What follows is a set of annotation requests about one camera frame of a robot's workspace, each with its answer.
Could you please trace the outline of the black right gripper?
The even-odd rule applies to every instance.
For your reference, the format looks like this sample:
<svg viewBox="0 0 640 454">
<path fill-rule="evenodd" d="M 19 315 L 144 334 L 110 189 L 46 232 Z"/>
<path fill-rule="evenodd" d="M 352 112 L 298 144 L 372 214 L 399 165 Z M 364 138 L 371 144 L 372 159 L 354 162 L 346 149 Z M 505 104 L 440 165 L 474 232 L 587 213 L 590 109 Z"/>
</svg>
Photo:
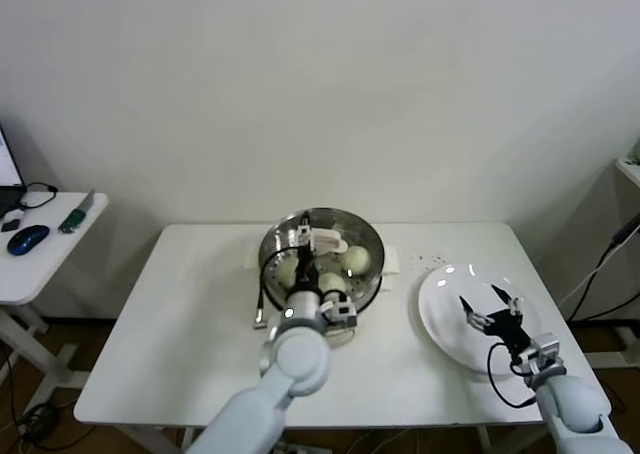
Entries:
<svg viewBox="0 0 640 454">
<path fill-rule="evenodd" d="M 488 336 L 499 337 L 510 354 L 521 354 L 530 346 L 530 337 L 522 328 L 523 313 L 521 299 L 512 297 L 506 290 L 495 284 L 491 288 L 506 305 L 505 309 L 496 311 L 488 316 L 477 313 L 462 297 L 462 304 L 466 323 L 476 330 L 484 330 Z"/>
</svg>

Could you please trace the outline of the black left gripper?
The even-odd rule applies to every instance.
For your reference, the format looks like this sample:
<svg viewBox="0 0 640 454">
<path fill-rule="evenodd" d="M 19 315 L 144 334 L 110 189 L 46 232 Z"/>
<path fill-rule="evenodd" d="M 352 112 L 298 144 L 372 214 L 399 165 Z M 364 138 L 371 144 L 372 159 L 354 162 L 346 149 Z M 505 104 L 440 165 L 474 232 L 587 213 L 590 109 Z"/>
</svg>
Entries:
<svg viewBox="0 0 640 454">
<path fill-rule="evenodd" d="M 311 226 L 311 216 L 303 213 L 297 227 L 297 258 L 298 264 L 295 270 L 294 291 L 309 291 L 320 293 L 319 274 L 315 264 L 314 233 Z"/>
</svg>

